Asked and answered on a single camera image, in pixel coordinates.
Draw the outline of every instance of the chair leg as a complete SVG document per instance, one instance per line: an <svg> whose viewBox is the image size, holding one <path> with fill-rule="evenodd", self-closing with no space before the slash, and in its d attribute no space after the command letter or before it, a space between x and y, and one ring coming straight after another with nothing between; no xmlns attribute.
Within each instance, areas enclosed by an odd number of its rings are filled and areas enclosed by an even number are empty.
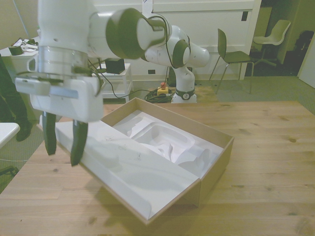
<svg viewBox="0 0 315 236"><path fill-rule="evenodd" d="M218 62L219 62L219 60L220 60L220 58L221 58L221 56L219 56L219 58L218 58L218 60L217 60L217 63L216 63L216 65L215 65L215 68L213 68L213 71L212 71L212 74L211 74L211 76L210 76L210 79L209 79L209 80L211 80L211 77L212 77L212 75L213 75L213 72L215 71L216 66L217 66L217 64L218 64Z"/></svg>
<svg viewBox="0 0 315 236"><path fill-rule="evenodd" d="M238 80L240 80L240 78L241 78L242 65L243 65L243 63L241 63L241 66L240 66L240 73L238 75Z"/></svg>
<svg viewBox="0 0 315 236"><path fill-rule="evenodd" d="M230 65L230 63L228 63L228 64L226 65L226 67L225 67L225 70L224 70L224 72L223 72L223 75L222 75L221 80L220 80L219 85L218 85L218 89L217 89L217 91L215 92L215 94L217 94L218 91L219 91L219 88L220 88L220 86L221 86L221 82L222 82L223 77L224 77L224 75L225 75L226 69L227 69L227 67L228 67L229 65Z"/></svg>
<svg viewBox="0 0 315 236"><path fill-rule="evenodd" d="M249 63L252 64L252 77L251 77L251 80L250 80L250 94L251 94L252 93L252 78L254 76L254 65L255 65L255 63L252 62L252 61L250 61Z"/></svg>
<svg viewBox="0 0 315 236"><path fill-rule="evenodd" d="M257 64L259 64L261 62L264 62L264 63L266 63L268 65L271 65L271 66L277 66L277 64L270 62L270 61L277 61L277 59L264 59L265 53L266 53L266 48L263 49L262 57L260 59L258 59L257 62L255 62L255 65L257 65Z"/></svg>

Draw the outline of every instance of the chair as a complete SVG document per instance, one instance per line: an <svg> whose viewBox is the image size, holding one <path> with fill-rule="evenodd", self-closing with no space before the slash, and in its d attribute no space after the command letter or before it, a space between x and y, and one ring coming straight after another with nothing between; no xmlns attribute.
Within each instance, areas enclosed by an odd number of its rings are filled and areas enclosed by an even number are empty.
<svg viewBox="0 0 315 236"><path fill-rule="evenodd" d="M222 79L223 79L223 77L225 75L226 69L228 68L228 66L230 64L233 64L233 63L240 63L241 64L240 73L239 73L239 76L238 76L238 80L240 80L242 63L251 63L252 64L252 77L253 77L254 62L252 61L252 59L250 58L250 56L248 54L246 54L246 53L244 53L242 51L227 53L226 52L226 35L221 29L218 29L218 52L219 52L219 58L217 60L215 68L213 68L213 71L212 71L212 74L211 74L209 80L211 80L213 72L215 71L216 66L217 66L220 58L222 58L227 63L227 65L225 67L225 70L223 72L223 75L221 77L221 80L219 82L219 85L218 85L218 88L217 88L217 91L215 92L215 94L218 93L220 85L221 85L221 82L222 82ZM252 93L252 80L250 81L250 94L251 93Z"/></svg>
<svg viewBox="0 0 315 236"><path fill-rule="evenodd" d="M268 37L254 37L253 41L256 44L261 44L261 45L280 45L283 40L285 33L289 29L291 25L290 21L285 21L285 20L279 20L276 25L273 27L271 34ZM258 63L264 62L272 66L277 66L277 64L272 63L272 61L276 61L277 59L265 59L265 52L266 52L266 47L264 47L262 51L262 57L261 59L258 59L257 62L255 62L255 65Z"/></svg>

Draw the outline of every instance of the black device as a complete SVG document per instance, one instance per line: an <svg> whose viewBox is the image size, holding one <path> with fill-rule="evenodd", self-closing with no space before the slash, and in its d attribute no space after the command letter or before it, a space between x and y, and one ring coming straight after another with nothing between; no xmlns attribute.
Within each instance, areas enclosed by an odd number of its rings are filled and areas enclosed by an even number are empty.
<svg viewBox="0 0 315 236"><path fill-rule="evenodd" d="M105 60L105 64L106 64L106 73L109 73L109 74L120 74L125 70L124 59L108 58Z"/></svg>

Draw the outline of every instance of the white chair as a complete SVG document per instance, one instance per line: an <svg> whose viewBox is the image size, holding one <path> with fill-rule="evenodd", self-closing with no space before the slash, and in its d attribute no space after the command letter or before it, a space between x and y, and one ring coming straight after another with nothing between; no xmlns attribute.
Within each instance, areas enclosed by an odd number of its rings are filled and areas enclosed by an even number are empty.
<svg viewBox="0 0 315 236"><path fill-rule="evenodd" d="M273 27L271 34L268 37L262 37L262 36L254 37L253 41L256 44L261 44L261 45L268 45L268 44L280 45L284 41L285 33L289 29L290 25L291 25L290 21L279 20L276 23L276 25ZM264 58L265 53L266 53L266 47L264 47L263 49L261 59L258 59L258 61L255 62L255 65L257 65L258 63L264 62L272 66L277 66L277 64L271 62L277 59L265 59Z"/></svg>

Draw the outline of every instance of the box lid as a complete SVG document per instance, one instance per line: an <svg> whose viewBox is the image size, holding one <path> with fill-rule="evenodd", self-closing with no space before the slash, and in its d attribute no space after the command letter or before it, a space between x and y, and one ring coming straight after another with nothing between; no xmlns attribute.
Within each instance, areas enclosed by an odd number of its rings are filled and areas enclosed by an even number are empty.
<svg viewBox="0 0 315 236"><path fill-rule="evenodd" d="M70 151L72 122L56 123L56 136ZM89 123L80 164L146 224L200 182L102 121Z"/></svg>

